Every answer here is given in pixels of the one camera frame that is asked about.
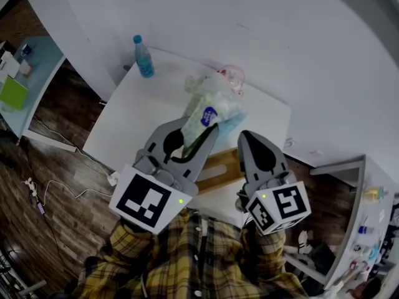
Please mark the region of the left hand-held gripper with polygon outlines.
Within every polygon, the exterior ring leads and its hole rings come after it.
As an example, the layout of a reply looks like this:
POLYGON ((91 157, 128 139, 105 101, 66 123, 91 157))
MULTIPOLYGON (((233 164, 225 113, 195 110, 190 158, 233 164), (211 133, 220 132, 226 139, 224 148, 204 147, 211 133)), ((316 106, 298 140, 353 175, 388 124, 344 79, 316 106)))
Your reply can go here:
POLYGON ((171 157, 184 143, 187 117, 160 125, 119 177, 109 208, 140 228, 159 234, 198 194, 195 184, 218 138, 218 124, 204 130, 183 158, 171 157))

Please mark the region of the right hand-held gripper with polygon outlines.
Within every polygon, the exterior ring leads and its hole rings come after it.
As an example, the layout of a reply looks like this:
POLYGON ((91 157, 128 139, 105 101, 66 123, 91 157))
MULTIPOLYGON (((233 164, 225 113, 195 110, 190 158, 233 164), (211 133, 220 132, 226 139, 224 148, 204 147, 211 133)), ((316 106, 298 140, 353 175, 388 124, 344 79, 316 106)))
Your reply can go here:
POLYGON ((291 228, 311 214, 305 185, 298 181, 282 151, 267 138, 248 130, 238 138, 240 168, 248 183, 278 175, 247 193, 237 193, 236 209, 248 213, 261 235, 291 228))

